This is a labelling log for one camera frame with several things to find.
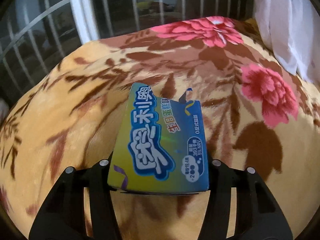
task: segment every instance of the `floral blanket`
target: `floral blanket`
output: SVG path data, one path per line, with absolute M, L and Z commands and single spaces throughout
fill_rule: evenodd
M 66 167 L 109 156 L 134 82 L 174 100 L 192 87 L 211 156 L 254 167 L 294 236 L 305 228 L 320 204 L 320 93 L 284 71 L 254 24 L 207 17 L 89 42 L 18 101 L 0 131 L 0 200 L 25 236 Z M 191 240 L 208 196 L 113 192 L 112 201 L 125 240 Z M 90 236 L 87 191 L 84 205 Z

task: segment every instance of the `silver screw head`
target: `silver screw head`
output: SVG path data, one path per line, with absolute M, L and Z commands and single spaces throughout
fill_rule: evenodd
M 256 170 L 255 170 L 254 168 L 252 168 L 252 167 L 248 167 L 248 168 L 247 168 L 247 171 L 248 171 L 249 173 L 251 173 L 251 174 L 254 174 L 254 173 L 256 172 Z
M 65 169 L 66 173 L 71 173 L 73 172 L 74 168 L 73 167 L 68 167 Z
M 100 166 L 107 166 L 109 164 L 109 161 L 108 160 L 101 160 L 99 162 Z
M 214 165 L 214 166 L 220 166 L 221 165 L 221 161 L 219 161 L 219 160 L 213 160 L 212 161 L 212 164 Z

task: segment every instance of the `brown leaf print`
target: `brown leaf print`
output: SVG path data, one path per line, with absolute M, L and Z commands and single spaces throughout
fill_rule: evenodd
M 223 122 L 223 132 L 222 132 L 222 146 L 221 146 L 221 160 L 227 165 L 231 166 L 232 155 L 231 155 L 232 145 L 230 140 L 230 128 L 228 122 Z
M 50 158 L 51 182 L 53 182 L 59 170 L 68 132 L 69 129 L 63 130 L 62 132 L 50 137 L 46 142 L 48 145 L 55 143 Z
M 232 89 L 232 93 L 229 97 L 229 101 L 230 101 L 231 125 L 233 129 L 233 133 L 236 134 L 239 123 L 240 123 L 240 113 L 239 113 L 240 105 L 234 89 Z
M 61 64 L 62 64 L 62 61 L 60 61 L 60 62 L 59 62 L 59 64 L 57 65 L 57 70 L 58 70 L 58 71 L 60 71 L 60 70 L 61 70 Z
M 37 94 L 37 92 L 32 93 L 31 95 L 29 95 L 29 98 L 28 98 L 27 102 L 23 106 L 21 106 L 14 114 L 16 115 L 16 114 L 18 114 L 18 113 L 20 113 L 22 111 L 21 116 L 23 116 L 24 113 L 26 112 L 26 110 L 28 109 L 31 101 L 33 100 L 34 96 Z
M 109 86 L 109 89 L 113 88 L 115 85 L 119 85 L 121 82 L 123 82 L 128 77 L 127 72 L 123 72 L 121 75 L 118 75 Z
M 203 49 L 205 44 L 202 39 L 194 39 L 189 41 L 189 45 L 195 49 Z
M 121 64 L 124 64 L 124 63 L 126 63 L 126 62 L 127 62 L 127 60 L 126 60 L 125 58 L 121 58 L 121 59 L 120 59 L 120 63 L 121 63 Z
M 136 33 L 128 34 L 127 36 L 129 38 L 127 38 L 124 43 L 129 44 L 132 40 L 136 40 L 137 38 L 139 38 L 139 37 L 141 38 L 144 35 L 148 35 L 148 34 L 150 34 L 150 29 L 146 29 L 146 30 L 138 31 Z
M 224 122 L 224 118 L 226 116 L 226 112 L 227 112 L 227 107 L 224 109 L 224 112 L 223 112 L 223 114 L 221 116 L 221 119 L 220 119 L 219 123 L 217 124 L 217 126 L 214 128 L 214 131 L 213 131 L 212 135 L 207 140 L 207 150 L 208 150 L 208 153 L 211 155 L 212 158 L 214 158 L 214 156 L 216 154 L 216 151 L 217 151 L 217 142 L 218 142 L 218 139 L 219 139 L 221 127 L 222 127 L 223 122 Z
M 199 59 L 211 61 L 218 70 L 223 70 L 230 62 L 225 50 L 219 47 L 207 47 L 199 53 Z
M 116 65 L 115 61 L 112 58 L 108 58 L 105 64 L 108 65 L 109 67 L 114 67 Z
M 234 20 L 235 23 L 235 29 L 244 34 L 244 35 L 260 35 L 259 30 L 256 30 L 250 23 L 248 22 L 242 22 L 242 21 L 236 21 Z
M 135 82 L 139 82 L 139 83 L 143 83 L 143 84 L 146 84 L 146 85 L 149 85 L 149 86 L 153 86 L 155 84 L 158 84 L 165 77 L 166 77 L 166 75 L 156 75 L 156 76 L 153 76 L 153 77 L 140 79 L 140 80 L 137 80 Z M 122 89 L 130 89 L 133 83 L 134 82 L 130 82 L 128 84 L 125 84 L 124 86 L 122 86 Z
M 95 95 L 97 95 L 102 89 L 104 89 L 107 85 L 109 84 L 109 81 L 105 81 L 102 84 L 98 85 L 97 87 L 95 87 L 94 89 L 92 89 L 89 93 L 87 93 L 85 95 L 85 97 L 80 101 L 79 104 L 77 104 L 72 110 L 71 113 L 76 110 L 78 107 L 80 107 L 82 104 L 84 104 L 85 102 L 87 102 L 88 100 L 90 100 L 92 97 L 94 97 Z
M 319 120 L 314 119 L 313 124 L 320 128 L 320 121 Z
M 217 81 L 216 87 L 218 88 L 223 85 L 230 85 L 230 84 L 232 85 L 232 82 L 233 82 L 233 77 L 232 77 L 232 79 L 225 78 L 225 79 Z
M 156 210 L 156 207 L 151 202 L 149 196 L 139 196 L 137 200 L 141 204 L 143 211 L 148 217 L 150 217 L 153 220 L 158 220 L 158 221 L 161 220 L 161 217 L 158 211 Z
M 45 90 L 48 84 L 49 84 L 49 77 L 46 78 L 46 80 L 45 80 L 44 83 L 42 84 L 42 90 Z
M 187 77 L 191 77 L 193 76 L 193 74 L 196 72 L 196 67 L 191 68 L 188 72 L 187 72 Z
M 252 103 L 243 96 L 243 94 L 237 89 L 235 88 L 236 94 L 238 96 L 238 98 L 240 99 L 240 101 L 242 102 L 244 108 L 255 118 L 258 119 L 258 115 L 256 110 L 254 109 Z
M 70 75 L 65 77 L 65 81 L 66 82 L 80 81 L 80 80 L 83 80 L 84 78 L 86 78 L 86 76 L 84 75 L 80 75 L 80 76 Z
M 7 153 L 7 155 L 6 155 L 5 159 L 4 159 L 3 168 L 5 168 L 5 165 L 6 165 L 6 163 L 7 163 L 7 160 L 8 160 L 8 158 L 9 158 L 9 155 L 10 155 L 10 153 L 12 152 L 12 147 L 13 147 L 13 146 L 11 146 L 9 152 Z
M 171 50 L 171 49 L 177 49 L 182 48 L 184 46 L 190 45 L 190 41 L 176 41 L 174 39 L 163 39 L 163 38 L 157 38 L 157 42 L 153 42 L 148 50 L 153 51 L 161 51 L 161 50 Z
M 114 69 L 112 69 L 112 71 L 113 71 L 114 73 L 117 73 L 117 74 L 124 74 L 124 73 L 125 73 L 125 71 L 123 71 L 123 70 L 120 69 L 120 68 L 114 68 Z
M 26 208 L 26 213 L 31 217 L 35 217 L 38 213 L 38 209 L 39 209 L 38 204 L 32 204 Z
M 188 204 L 195 198 L 194 195 L 187 195 L 187 196 L 178 196 L 177 201 L 177 215 L 179 218 L 183 217 L 183 214 L 187 210 Z
M 137 60 L 137 61 L 145 61 L 145 60 L 153 59 L 156 57 L 162 57 L 161 54 L 144 52 L 144 51 L 127 53 L 126 56 L 130 59 Z
M 157 38 L 156 36 L 145 37 L 142 39 L 132 41 L 133 38 L 134 38 L 133 36 L 129 37 L 127 39 L 127 41 L 125 42 L 125 44 L 120 46 L 120 49 L 148 47 L 151 44 L 153 44 L 154 42 L 157 42 L 157 40 L 159 40 L 159 38 Z
M 3 159 L 4 159 L 4 147 L 2 148 L 2 154 L 1 154 L 1 167 L 3 164 Z
M 92 62 L 86 61 L 83 57 L 76 57 L 73 59 L 73 61 L 79 65 L 89 65 Z
M 72 90 L 75 90 L 76 88 L 78 88 L 79 86 L 83 85 L 84 83 L 87 82 L 89 78 L 83 78 L 82 80 L 80 80 L 77 84 L 75 84 L 74 86 L 72 86 L 70 89 L 69 89 L 69 92 L 71 92 Z
M 164 87 L 160 92 L 161 97 L 169 98 L 169 99 L 173 98 L 177 92 L 175 85 L 176 85 L 176 82 L 174 81 L 174 75 L 173 73 L 171 73 L 166 83 L 164 84 Z
M 18 155 L 18 151 L 16 149 L 16 147 L 12 147 L 12 161 L 11 161 L 11 167 L 10 167 L 10 172 L 11 172 L 11 177 L 13 179 L 15 179 L 15 174 L 14 174 L 14 167 L 15 167 L 15 160 L 16 160 L 16 157 Z
M 252 60 L 252 62 L 258 63 L 256 58 L 253 56 L 252 52 L 250 51 L 249 46 L 246 44 L 235 45 L 235 44 L 232 44 L 231 42 L 228 42 L 224 49 L 229 51 L 233 55 L 246 57 Z
M 264 122 L 246 126 L 233 148 L 247 150 L 246 167 L 254 167 L 264 181 L 273 169 L 282 172 L 282 145 L 275 131 L 269 129 Z
M 226 102 L 226 98 L 210 99 L 201 104 L 202 107 L 220 106 Z
M 307 115 L 312 115 L 311 109 L 308 105 L 308 96 L 307 94 L 303 91 L 303 86 L 300 81 L 300 79 L 297 76 L 290 75 L 292 82 L 297 86 L 297 91 L 300 94 L 298 96 L 299 98 L 299 106 L 302 108 L 303 112 Z
M 16 143 L 18 143 L 18 144 L 21 144 L 21 143 L 22 143 L 21 138 L 18 137 L 18 136 L 15 136 L 15 137 L 14 137 L 14 141 L 15 141 Z
M 7 191 L 4 189 L 3 185 L 0 187 L 0 204 L 2 205 L 6 213 L 12 210 L 12 206 L 10 205 L 10 202 L 7 196 Z
M 48 86 L 48 89 L 49 90 L 50 88 L 52 88 L 56 83 L 58 83 L 61 79 L 63 79 L 64 76 L 66 76 L 70 71 L 58 76 L 49 86 Z
M 108 71 L 109 71 L 109 68 L 103 69 L 103 70 L 99 71 L 98 73 L 93 74 L 91 76 L 91 79 L 95 80 L 97 78 L 102 78 Z
M 280 67 L 278 65 L 278 63 L 274 62 L 274 61 L 269 61 L 267 59 L 262 59 L 260 58 L 259 59 L 259 62 L 262 66 L 264 66 L 265 68 L 268 68 L 268 69 L 271 69 L 273 71 L 276 71 L 277 73 L 279 73 L 280 76 L 283 77 L 283 74 L 282 74 L 282 67 Z

